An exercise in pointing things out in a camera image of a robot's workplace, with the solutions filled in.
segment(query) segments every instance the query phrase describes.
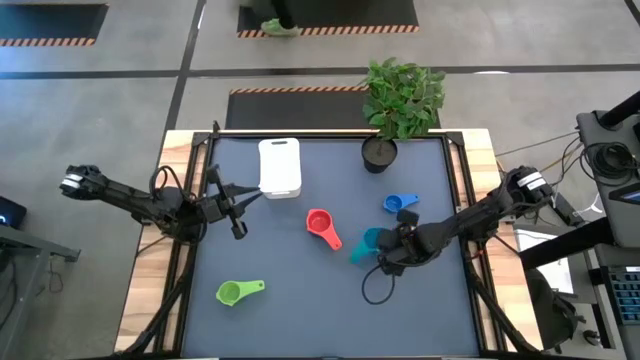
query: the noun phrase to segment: black floor mat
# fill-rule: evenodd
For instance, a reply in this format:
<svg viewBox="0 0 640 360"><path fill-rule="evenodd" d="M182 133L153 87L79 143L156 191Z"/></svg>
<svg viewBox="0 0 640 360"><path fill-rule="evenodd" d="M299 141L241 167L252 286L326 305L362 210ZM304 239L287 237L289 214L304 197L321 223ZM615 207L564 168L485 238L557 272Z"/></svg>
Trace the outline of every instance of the black floor mat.
<svg viewBox="0 0 640 360"><path fill-rule="evenodd" d="M238 89L229 95L227 129L368 129L362 86ZM440 121L434 126L440 128Z"/></svg>
<svg viewBox="0 0 640 360"><path fill-rule="evenodd" d="M264 37L260 24L275 17L269 1L240 8L239 37ZM301 35L345 35L417 32L413 0L304 0L288 1Z"/></svg>
<svg viewBox="0 0 640 360"><path fill-rule="evenodd" d="M106 4L0 5L0 46L93 45Z"/></svg>

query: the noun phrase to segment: black plant pot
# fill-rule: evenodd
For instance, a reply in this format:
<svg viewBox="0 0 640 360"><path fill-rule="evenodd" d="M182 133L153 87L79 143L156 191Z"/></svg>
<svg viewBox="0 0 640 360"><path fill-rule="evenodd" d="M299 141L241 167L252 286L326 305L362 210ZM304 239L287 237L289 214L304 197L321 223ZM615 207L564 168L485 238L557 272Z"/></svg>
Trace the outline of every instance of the black plant pot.
<svg viewBox="0 0 640 360"><path fill-rule="evenodd" d="M362 144L364 167L373 174L387 169L398 156L398 146L393 140L383 140L377 136L368 137Z"/></svg>

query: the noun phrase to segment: concrete floor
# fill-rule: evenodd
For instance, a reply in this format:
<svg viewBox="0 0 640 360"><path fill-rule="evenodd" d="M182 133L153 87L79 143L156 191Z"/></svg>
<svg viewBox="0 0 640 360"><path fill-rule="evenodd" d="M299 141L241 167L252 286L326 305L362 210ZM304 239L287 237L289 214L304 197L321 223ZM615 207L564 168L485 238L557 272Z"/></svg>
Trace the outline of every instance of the concrete floor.
<svg viewBox="0 0 640 360"><path fill-rule="evenodd" d="M640 64L640 26L623 0L416 0L416 34L289 40L236 38L236 1L205 7L192 69L362 67L390 56L427 66ZM93 47L0 48L0 72L179 70L196 0L109 3ZM488 128L500 153L570 132L577 113L610 108L640 84L640 72L524 72L449 75L443 127ZM83 251L75 265L56 263L65 289L38 298L21 359L98 356L113 349L140 226L107 205L66 199L57 186L67 165L81 163L146 186L176 79L122 76L128 78L0 80L0 151L12 154L0 158L0 195L27 206L26 231ZM233 88L355 85L361 78L191 78L176 128L224 124ZM571 139L501 161L506 168L544 167ZM558 171L545 175L555 179ZM560 191L578 209L596 194L577 169ZM556 221L552 214L545 218Z"/></svg>

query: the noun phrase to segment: red measuring cup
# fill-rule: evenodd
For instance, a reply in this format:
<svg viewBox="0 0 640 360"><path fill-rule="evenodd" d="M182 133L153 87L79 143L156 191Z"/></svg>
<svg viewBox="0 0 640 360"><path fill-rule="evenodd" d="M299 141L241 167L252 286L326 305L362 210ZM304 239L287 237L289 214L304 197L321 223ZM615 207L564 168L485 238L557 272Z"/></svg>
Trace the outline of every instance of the red measuring cup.
<svg viewBox="0 0 640 360"><path fill-rule="evenodd" d="M342 247L342 241L340 241L336 230L333 228L333 220L327 210L309 210L307 231L322 237L334 251Z"/></svg>

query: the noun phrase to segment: potted plant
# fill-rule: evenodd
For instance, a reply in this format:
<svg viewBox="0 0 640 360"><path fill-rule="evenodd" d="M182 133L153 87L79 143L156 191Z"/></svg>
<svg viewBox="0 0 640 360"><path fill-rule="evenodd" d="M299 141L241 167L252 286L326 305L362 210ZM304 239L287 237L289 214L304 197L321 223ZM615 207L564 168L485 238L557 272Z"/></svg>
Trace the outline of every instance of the potted plant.
<svg viewBox="0 0 640 360"><path fill-rule="evenodd" d="M395 60L390 58L381 65L372 61L361 83L369 87L364 116L379 129L377 136L362 144L365 168L374 174L383 172L395 160L398 147L393 139L426 135L437 123L437 110L444 103L445 73L432 73L416 64L396 65Z"/></svg>

